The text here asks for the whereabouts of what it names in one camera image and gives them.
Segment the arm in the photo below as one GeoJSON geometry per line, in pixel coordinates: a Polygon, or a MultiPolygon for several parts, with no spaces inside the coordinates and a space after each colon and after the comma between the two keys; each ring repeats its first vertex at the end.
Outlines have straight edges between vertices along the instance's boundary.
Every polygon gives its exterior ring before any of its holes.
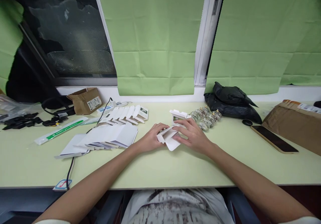
{"type": "Polygon", "coordinates": [[[34,223],[47,219],[64,220],[71,224],[79,223],[135,157],[163,146],[158,142],[156,135],[168,127],[162,123],[155,124],[143,138],[67,191],[34,223]]]}
{"type": "Polygon", "coordinates": [[[272,221],[280,223],[305,216],[314,217],[310,211],[276,184],[212,143],[193,119],[175,122],[184,125],[187,129],[182,127],[174,127],[173,129],[188,137],[188,139],[182,137],[175,137],[175,139],[211,158],[272,221]]]}

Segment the window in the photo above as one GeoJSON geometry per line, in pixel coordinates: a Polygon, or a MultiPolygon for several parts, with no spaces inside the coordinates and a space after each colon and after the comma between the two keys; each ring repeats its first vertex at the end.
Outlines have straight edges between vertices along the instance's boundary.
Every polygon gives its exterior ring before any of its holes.
{"type": "MultiPolygon", "coordinates": [[[[23,30],[55,86],[117,86],[100,0],[17,1],[25,9],[23,30]]],[[[204,1],[195,53],[196,86],[206,83],[221,3],[204,1]]]]}
{"type": "Polygon", "coordinates": [[[96,0],[18,0],[24,29],[56,86],[117,85],[96,0]]]}

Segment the hand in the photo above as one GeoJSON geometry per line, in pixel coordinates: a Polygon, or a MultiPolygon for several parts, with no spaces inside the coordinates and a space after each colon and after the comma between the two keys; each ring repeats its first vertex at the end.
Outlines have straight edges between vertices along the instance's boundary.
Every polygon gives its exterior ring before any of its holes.
{"type": "Polygon", "coordinates": [[[144,137],[138,140],[134,145],[139,148],[140,152],[148,152],[164,146],[157,140],[156,135],[163,129],[167,128],[169,128],[169,126],[166,124],[154,124],[154,126],[144,135],[144,137]]]}
{"type": "Polygon", "coordinates": [[[204,132],[197,126],[194,119],[189,118],[185,120],[176,120],[174,121],[176,124],[181,124],[186,127],[175,126],[173,130],[181,132],[183,135],[188,137],[188,139],[184,139],[179,136],[174,136],[173,139],[180,142],[181,144],[185,144],[187,147],[192,150],[199,152],[201,154],[207,154],[208,150],[213,143],[206,137],[204,132]]]}

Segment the black headphones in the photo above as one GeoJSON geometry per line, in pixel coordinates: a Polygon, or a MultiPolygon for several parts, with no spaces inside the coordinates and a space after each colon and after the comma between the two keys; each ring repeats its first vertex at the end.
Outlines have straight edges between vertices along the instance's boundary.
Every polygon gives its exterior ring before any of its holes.
{"type": "Polygon", "coordinates": [[[76,114],[75,110],[74,110],[74,106],[69,107],[68,104],[66,103],[66,96],[48,98],[48,99],[46,99],[45,101],[42,102],[41,107],[47,113],[49,113],[51,115],[54,115],[54,116],[57,116],[57,117],[65,117],[65,116],[70,116],[70,115],[76,114]],[[65,107],[65,109],[58,110],[58,111],[55,111],[53,113],[49,112],[48,110],[46,110],[46,108],[49,105],[53,105],[53,102],[56,102],[54,104],[58,104],[58,105],[60,105],[60,107],[62,107],[62,106],[65,107]]]}

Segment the smartphone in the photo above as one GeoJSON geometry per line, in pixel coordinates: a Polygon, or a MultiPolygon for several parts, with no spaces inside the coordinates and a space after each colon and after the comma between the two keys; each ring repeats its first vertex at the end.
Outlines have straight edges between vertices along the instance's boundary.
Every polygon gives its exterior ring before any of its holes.
{"type": "Polygon", "coordinates": [[[274,148],[283,154],[295,154],[299,151],[285,142],[283,139],[276,136],[270,130],[264,128],[263,126],[251,126],[251,128],[263,139],[270,143],[274,148]]]}

